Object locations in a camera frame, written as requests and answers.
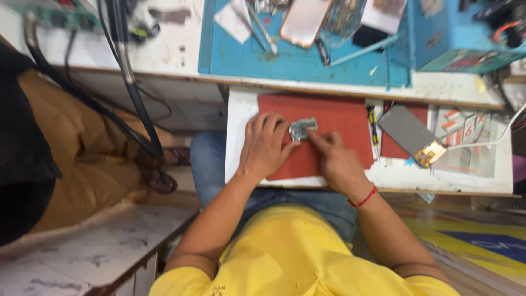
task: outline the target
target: blue jeans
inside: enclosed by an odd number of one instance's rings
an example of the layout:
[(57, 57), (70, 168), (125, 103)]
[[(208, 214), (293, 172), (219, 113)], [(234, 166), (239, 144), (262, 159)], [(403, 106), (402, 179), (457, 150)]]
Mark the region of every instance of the blue jeans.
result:
[[(197, 195), (205, 208), (225, 186), (226, 137), (215, 132), (199, 134), (190, 147), (190, 161)], [(352, 242), (356, 209), (340, 193), (328, 190), (256, 188), (250, 195), (233, 238), (255, 213), (279, 203), (296, 203), (317, 211), (343, 241)]]

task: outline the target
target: brown pants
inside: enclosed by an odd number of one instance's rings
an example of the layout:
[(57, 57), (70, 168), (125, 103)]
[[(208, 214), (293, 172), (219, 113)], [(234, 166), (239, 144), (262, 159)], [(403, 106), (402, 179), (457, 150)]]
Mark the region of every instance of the brown pants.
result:
[(137, 160), (146, 152), (113, 122), (30, 70), (18, 77), (63, 178), (31, 232), (76, 224), (146, 194)]

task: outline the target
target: yellow t-shirt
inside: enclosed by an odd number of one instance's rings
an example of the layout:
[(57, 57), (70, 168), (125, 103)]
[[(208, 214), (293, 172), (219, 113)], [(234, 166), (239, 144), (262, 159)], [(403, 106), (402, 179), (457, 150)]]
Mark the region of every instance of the yellow t-shirt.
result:
[(150, 296), (458, 295), (446, 283), (352, 255), (315, 211), (276, 205), (254, 215), (220, 259), (212, 281), (195, 267), (163, 274)]

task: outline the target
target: rose gold phone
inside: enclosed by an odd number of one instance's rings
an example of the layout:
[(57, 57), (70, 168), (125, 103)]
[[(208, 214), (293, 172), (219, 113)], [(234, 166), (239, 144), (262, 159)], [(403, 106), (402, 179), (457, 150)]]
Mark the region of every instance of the rose gold phone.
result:
[(294, 0), (281, 25), (279, 36), (292, 44), (310, 48), (331, 4), (332, 0)]

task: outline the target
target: hand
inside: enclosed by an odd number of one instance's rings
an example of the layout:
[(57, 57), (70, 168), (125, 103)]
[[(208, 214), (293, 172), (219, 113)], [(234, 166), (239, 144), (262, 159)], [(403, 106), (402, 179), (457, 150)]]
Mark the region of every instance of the hand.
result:
[(373, 189), (356, 152), (345, 148), (340, 133), (333, 131), (319, 135), (308, 129), (309, 139), (321, 152), (321, 172), (329, 186), (343, 193), (353, 203), (363, 201)]
[(283, 115), (265, 113), (252, 117), (245, 129), (245, 145), (241, 150), (237, 174), (257, 183), (273, 174), (283, 164), (299, 142), (281, 147), (290, 122)]

